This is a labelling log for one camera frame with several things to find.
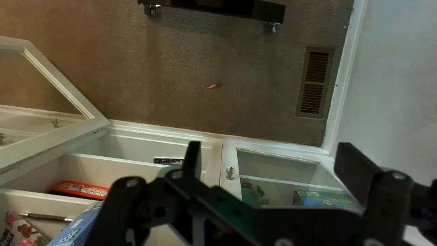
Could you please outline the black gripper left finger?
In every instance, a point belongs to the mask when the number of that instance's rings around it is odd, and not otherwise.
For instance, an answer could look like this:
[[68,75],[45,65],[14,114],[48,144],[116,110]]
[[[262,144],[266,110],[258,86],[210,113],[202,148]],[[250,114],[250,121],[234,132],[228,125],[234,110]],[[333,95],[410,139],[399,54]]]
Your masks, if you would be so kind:
[[153,226],[169,225],[187,244],[194,243],[190,203],[201,183],[201,142],[191,140],[179,169],[148,183],[124,176],[112,183],[86,239],[86,246],[142,246]]

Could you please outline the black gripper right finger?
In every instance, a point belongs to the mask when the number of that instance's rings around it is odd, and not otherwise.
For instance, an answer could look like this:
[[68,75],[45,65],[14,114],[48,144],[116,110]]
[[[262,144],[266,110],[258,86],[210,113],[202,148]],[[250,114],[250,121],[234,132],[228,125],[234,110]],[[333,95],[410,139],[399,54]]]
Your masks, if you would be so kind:
[[382,169],[350,142],[337,144],[335,173],[365,207],[359,228],[362,244],[400,246],[413,178]]

